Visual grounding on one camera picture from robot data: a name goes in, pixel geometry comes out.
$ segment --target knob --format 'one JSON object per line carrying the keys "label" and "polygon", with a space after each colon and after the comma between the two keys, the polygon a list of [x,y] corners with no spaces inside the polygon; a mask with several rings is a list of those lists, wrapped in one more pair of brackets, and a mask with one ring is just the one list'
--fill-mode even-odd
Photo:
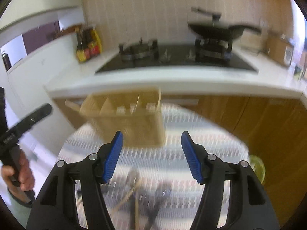
{"label": "knob", "polygon": [[171,55],[168,54],[167,49],[165,50],[163,56],[160,58],[161,63],[169,63],[171,61]]}
{"label": "knob", "polygon": [[192,49],[190,49],[189,54],[186,56],[186,60],[190,62],[195,61],[195,54],[193,53]]}

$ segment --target patterned rug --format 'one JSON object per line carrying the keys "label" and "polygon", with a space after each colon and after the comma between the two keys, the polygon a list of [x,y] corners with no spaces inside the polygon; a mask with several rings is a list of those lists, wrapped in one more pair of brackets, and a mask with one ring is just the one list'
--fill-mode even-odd
{"label": "patterned rug", "polygon": [[[153,196],[162,182],[171,184],[170,198],[162,204],[156,218],[159,229],[190,229],[205,185],[193,179],[181,147],[181,134],[188,131],[196,144],[203,145],[208,153],[213,153],[223,161],[238,163],[249,161],[248,149],[240,140],[192,111],[173,104],[162,105],[162,116],[166,130],[166,143],[160,148],[123,148],[110,187],[103,194],[110,212],[130,190],[126,185],[127,174],[137,169],[142,179],[142,188]],[[90,124],[83,125],[65,142],[58,160],[73,163],[83,160],[87,155],[96,153],[104,142]],[[219,225],[226,223],[229,203],[230,183],[225,181],[224,198]],[[82,198],[78,198],[80,225],[87,227]],[[144,229],[147,215],[140,210],[140,229]],[[129,229],[130,204],[125,203],[111,216],[117,230]]]}

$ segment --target person's hand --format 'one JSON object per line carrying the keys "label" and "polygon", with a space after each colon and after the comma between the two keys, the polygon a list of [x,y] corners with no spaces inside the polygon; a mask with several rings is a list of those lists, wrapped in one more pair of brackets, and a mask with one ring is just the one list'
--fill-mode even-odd
{"label": "person's hand", "polygon": [[[29,161],[26,158],[24,152],[20,150],[20,157],[19,157],[19,164],[20,164],[20,171],[19,171],[19,182],[20,182],[20,189],[22,191],[28,191],[33,189],[34,187],[34,176],[32,174],[32,170],[29,167]],[[20,195],[18,189],[12,184],[10,180],[10,176],[14,175],[15,170],[11,166],[2,166],[1,169],[1,176],[6,183],[10,192],[18,199],[23,200],[23,196]]]}

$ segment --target white countertop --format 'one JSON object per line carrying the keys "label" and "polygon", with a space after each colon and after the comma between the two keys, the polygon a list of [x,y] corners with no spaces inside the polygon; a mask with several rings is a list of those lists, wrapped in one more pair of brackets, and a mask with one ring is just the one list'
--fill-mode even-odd
{"label": "white countertop", "polygon": [[85,64],[72,63],[46,86],[55,97],[78,97],[125,88],[157,86],[167,94],[234,94],[306,99],[306,84],[263,54],[233,50],[259,73],[219,67],[153,67],[96,74],[118,50],[103,52]]}

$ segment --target soy sauce bottle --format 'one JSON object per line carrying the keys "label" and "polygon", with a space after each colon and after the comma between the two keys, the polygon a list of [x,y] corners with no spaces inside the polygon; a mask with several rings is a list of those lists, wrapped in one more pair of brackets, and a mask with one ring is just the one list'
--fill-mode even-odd
{"label": "soy sauce bottle", "polygon": [[87,45],[88,45],[88,48],[90,50],[91,57],[98,55],[99,54],[98,46],[97,46],[97,43],[93,40],[93,38],[91,36],[91,29],[88,28],[88,29],[84,30],[84,33],[86,35]]}
{"label": "soy sauce bottle", "polygon": [[90,53],[90,49],[88,47],[88,42],[87,42],[87,39],[86,39],[86,33],[85,32],[83,32],[83,34],[82,34],[81,49],[84,51],[86,60],[89,60],[91,58],[91,53]]}
{"label": "soy sauce bottle", "polygon": [[86,61],[86,56],[84,53],[84,50],[82,48],[82,38],[81,38],[81,33],[80,30],[78,28],[75,29],[76,31],[76,35],[77,35],[77,50],[76,50],[76,55],[77,58],[79,60],[80,63],[85,62]]}

